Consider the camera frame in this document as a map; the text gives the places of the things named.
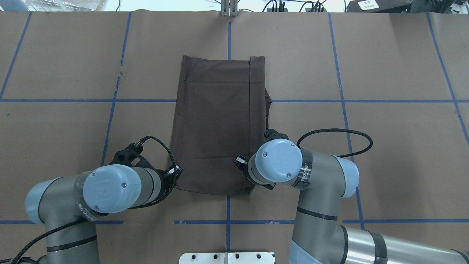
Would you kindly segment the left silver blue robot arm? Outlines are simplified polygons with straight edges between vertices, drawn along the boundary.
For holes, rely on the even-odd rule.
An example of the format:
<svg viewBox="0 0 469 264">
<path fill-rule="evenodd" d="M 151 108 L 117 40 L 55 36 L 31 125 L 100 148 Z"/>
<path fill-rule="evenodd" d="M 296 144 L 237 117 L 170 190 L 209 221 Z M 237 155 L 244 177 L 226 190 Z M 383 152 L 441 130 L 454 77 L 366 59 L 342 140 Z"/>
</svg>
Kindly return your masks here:
<svg viewBox="0 0 469 264">
<path fill-rule="evenodd" d="M 163 146 L 171 161 L 168 169 L 157 169 L 142 156 L 146 140 Z M 162 202 L 181 173 L 169 148 L 157 137 L 146 136 L 116 152 L 109 165 L 37 184 L 27 194 L 25 212 L 46 231 L 1 263 L 98 264 L 96 222 Z"/>
</svg>

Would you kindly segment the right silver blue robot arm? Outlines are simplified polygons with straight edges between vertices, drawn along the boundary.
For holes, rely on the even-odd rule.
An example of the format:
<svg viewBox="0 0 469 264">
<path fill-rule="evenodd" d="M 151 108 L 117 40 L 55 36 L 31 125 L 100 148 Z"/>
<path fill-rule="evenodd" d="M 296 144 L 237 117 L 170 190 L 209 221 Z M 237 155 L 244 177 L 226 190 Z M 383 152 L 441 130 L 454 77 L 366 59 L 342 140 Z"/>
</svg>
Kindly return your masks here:
<svg viewBox="0 0 469 264">
<path fill-rule="evenodd" d="M 373 146 L 367 134 L 341 128 L 307 132 L 296 143 L 286 134 L 265 131 L 264 141 L 249 158 L 233 163 L 254 185 L 273 189 L 286 184 L 298 189 L 299 199 L 289 252 L 290 264 L 467 264 L 468 254 L 338 223 L 340 200 L 359 185 L 359 170 L 347 155 L 313 152 L 300 143 L 312 134 L 345 132 L 365 137 L 369 145 L 351 153 L 362 154 Z"/>
</svg>

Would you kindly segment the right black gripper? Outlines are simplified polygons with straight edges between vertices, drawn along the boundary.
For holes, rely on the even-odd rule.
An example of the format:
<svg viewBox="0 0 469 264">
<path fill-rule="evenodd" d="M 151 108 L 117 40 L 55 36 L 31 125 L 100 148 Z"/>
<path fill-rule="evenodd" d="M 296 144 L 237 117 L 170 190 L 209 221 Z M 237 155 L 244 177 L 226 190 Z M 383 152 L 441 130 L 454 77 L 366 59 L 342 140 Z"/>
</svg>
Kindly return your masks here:
<svg viewBox="0 0 469 264">
<path fill-rule="evenodd" d="M 286 135 L 284 133 L 279 133 L 275 129 L 265 130 L 265 132 L 263 134 L 263 137 L 264 137 L 264 140 L 260 144 L 260 146 L 262 146 L 266 142 L 270 142 L 270 141 L 276 140 L 276 139 L 289 140 L 288 135 Z M 268 190 L 273 190 L 276 183 L 267 184 L 267 183 L 258 183 L 258 182 L 254 181 L 254 177 L 251 176 L 248 172 L 248 162 L 249 162 L 249 160 L 250 160 L 249 158 L 243 157 L 242 155 L 238 155 L 238 157 L 236 157 L 236 159 L 234 160 L 234 165 L 236 165 L 236 167 L 238 167 L 238 169 L 245 175 L 248 182 L 250 182 L 254 186 L 262 186 L 262 187 L 265 187 Z"/>
</svg>

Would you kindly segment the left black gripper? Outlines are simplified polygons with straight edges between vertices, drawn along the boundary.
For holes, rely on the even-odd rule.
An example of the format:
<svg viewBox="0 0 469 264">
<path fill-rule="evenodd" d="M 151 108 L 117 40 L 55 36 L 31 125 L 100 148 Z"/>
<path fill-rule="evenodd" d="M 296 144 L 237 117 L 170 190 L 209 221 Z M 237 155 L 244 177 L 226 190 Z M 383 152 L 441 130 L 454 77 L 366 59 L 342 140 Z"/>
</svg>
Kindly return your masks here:
<svg viewBox="0 0 469 264">
<path fill-rule="evenodd" d="M 168 169 L 158 169 L 142 156 L 143 144 L 147 140 L 155 140 L 169 154 L 170 166 Z M 116 152 L 110 164 L 131 167 L 139 176 L 143 176 L 141 180 L 142 190 L 139 198 L 132 205 L 134 208 L 147 208 L 161 203 L 174 190 L 183 171 L 169 148 L 154 136 L 143 137 L 139 141 L 129 144 L 123 150 Z"/>
</svg>

